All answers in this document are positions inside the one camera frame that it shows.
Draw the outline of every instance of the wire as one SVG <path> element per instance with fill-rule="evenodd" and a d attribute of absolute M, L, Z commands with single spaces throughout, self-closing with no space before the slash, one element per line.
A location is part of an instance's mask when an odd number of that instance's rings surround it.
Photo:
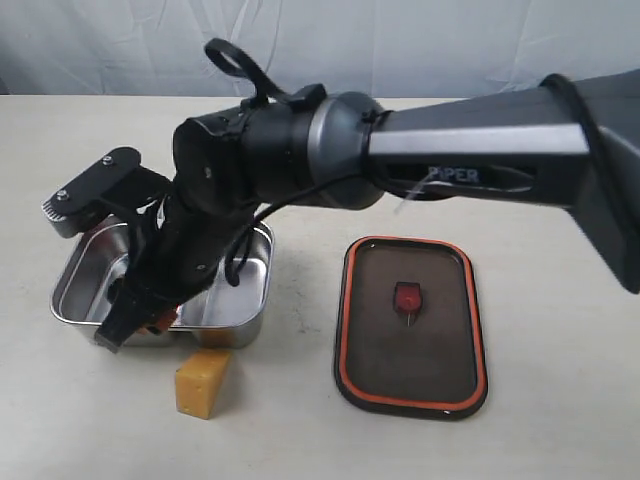
<path fill-rule="evenodd" d="M 271 205 L 269 205 L 267 208 L 262 210 L 260 213 L 258 213 L 253 218 L 253 220 L 250 223 L 248 223 L 240 231 L 240 233 L 238 233 L 238 235 L 236 235 L 234 240 L 231 242 L 231 245 L 229 246 L 229 250 L 227 251 L 227 254 L 225 255 L 224 276 L 227 282 L 229 283 L 229 285 L 231 285 L 232 287 L 237 287 L 240 284 L 240 271 L 244 268 L 244 266 L 247 263 L 247 260 L 249 258 L 249 253 L 251 252 L 251 244 L 253 243 L 253 236 L 255 234 L 254 232 L 256 227 L 260 225 L 260 222 L 262 222 L 269 215 L 277 212 L 278 210 L 286 207 L 287 205 L 290 205 L 293 202 L 302 200 L 303 198 L 306 198 L 306 197 L 310 197 L 311 195 L 315 195 L 316 193 L 321 192 L 322 190 L 325 190 L 337 183 L 341 183 L 347 180 L 354 180 L 356 178 L 361 178 L 361 177 L 362 177 L 361 174 L 354 173 L 354 174 L 345 175 L 342 177 L 337 177 L 332 180 L 327 180 L 326 182 L 319 183 L 314 187 L 308 188 L 306 190 L 302 190 L 301 192 L 295 193 L 293 195 L 290 195 L 287 198 L 274 202 Z M 234 260 L 236 258 L 236 255 L 240 251 L 240 247 L 242 246 L 243 242 L 245 245 L 245 249 L 242 255 L 242 259 L 240 260 L 240 262 L 237 263 L 237 265 L 235 265 L 235 268 L 234 268 Z"/>

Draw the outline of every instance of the table surface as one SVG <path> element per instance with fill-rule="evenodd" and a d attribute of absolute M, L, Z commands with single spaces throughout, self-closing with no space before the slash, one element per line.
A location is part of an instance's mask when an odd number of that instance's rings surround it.
<path fill-rule="evenodd" d="M 49 294 L 73 242 L 42 200 L 120 145 L 171 174 L 173 129 L 236 102 L 0 97 L 0 478 L 638 478 L 640 300 L 560 210 L 452 199 L 397 212 L 386 196 L 363 212 L 278 212 L 263 330 L 209 421 L 175 411 L 191 342 L 114 356 L 57 322 Z M 343 255 L 377 234 L 451 242 L 475 265 L 489 396 L 467 420 L 366 413 L 334 385 Z"/>

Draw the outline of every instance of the robotic arm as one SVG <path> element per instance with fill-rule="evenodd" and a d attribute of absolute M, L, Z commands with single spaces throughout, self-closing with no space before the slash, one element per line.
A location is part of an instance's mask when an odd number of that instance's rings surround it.
<path fill-rule="evenodd" d="M 563 208 L 622 286 L 640 292 L 640 70 L 575 85 L 551 75 L 542 88 L 389 112 L 320 84 L 287 94 L 221 39 L 205 52 L 256 94 L 176 129 L 172 181 L 121 147 L 43 205 L 65 238 L 110 214 L 129 226 L 129 267 L 96 332 L 112 351 L 208 288 L 225 257 L 236 285 L 235 254 L 269 213 L 360 210 L 384 192 Z M 262 203 L 271 206 L 256 216 Z"/>

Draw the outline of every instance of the stainless steel container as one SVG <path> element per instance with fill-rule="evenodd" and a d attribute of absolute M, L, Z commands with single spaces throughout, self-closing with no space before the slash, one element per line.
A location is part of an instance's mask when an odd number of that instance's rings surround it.
<path fill-rule="evenodd" d="M 187 332 L 203 346 L 241 348 L 251 343 L 262 325 L 269 290 L 274 238 L 264 223 L 256 235 L 240 285 L 230 286 L 222 268 L 211 288 L 178 309 L 178 319 L 162 335 L 136 334 L 126 345 L 162 346 Z M 126 224 L 109 217 L 78 241 L 51 295 L 51 311 L 78 327 L 93 341 L 93 333 L 109 311 L 107 289 L 127 269 Z"/>

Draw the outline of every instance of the yellow cheese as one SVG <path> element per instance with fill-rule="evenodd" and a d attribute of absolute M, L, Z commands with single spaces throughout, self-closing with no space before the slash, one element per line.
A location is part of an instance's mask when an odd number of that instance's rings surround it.
<path fill-rule="evenodd" d="M 231 352 L 201 349 L 176 372 L 179 412 L 208 419 L 231 359 Z"/>

